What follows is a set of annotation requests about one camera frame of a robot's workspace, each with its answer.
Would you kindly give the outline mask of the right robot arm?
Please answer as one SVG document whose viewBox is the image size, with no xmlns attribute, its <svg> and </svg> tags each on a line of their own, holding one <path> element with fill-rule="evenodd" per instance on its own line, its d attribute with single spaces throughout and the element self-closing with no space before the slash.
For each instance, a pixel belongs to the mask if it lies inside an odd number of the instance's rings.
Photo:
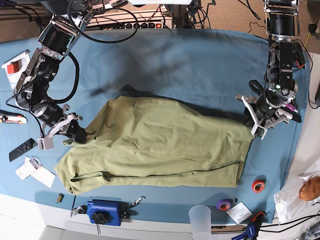
<svg viewBox="0 0 320 240">
<path fill-rule="evenodd" d="M 79 126 L 82 116 L 66 111 L 66 104 L 76 93 L 80 79 L 80 66 L 71 53 L 72 47 L 92 18 L 92 5 L 86 0 L 45 0 L 42 4 L 52 12 L 52 18 L 38 38 L 37 48 L 17 82 L 12 99 L 14 108 L 29 112 L 40 127 L 39 146 L 51 149 L 55 135 L 83 144 L 87 132 Z M 63 99 L 48 96 L 50 82 L 54 80 L 65 57 L 75 66 L 75 80 L 71 93 Z"/>
</svg>

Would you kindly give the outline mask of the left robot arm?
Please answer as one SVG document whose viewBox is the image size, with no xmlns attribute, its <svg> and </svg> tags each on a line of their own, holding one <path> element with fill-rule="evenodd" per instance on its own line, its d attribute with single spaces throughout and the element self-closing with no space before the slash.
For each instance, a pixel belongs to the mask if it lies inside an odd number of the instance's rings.
<svg viewBox="0 0 320 240">
<path fill-rule="evenodd" d="M 293 40 L 300 36 L 299 1 L 266 0 L 264 13 L 268 63 L 263 84 L 251 80 L 248 85 L 256 95 L 236 95 L 245 106 L 244 124 L 261 139 L 279 123 L 301 122 L 293 70 L 306 64 L 301 44 Z"/>
</svg>

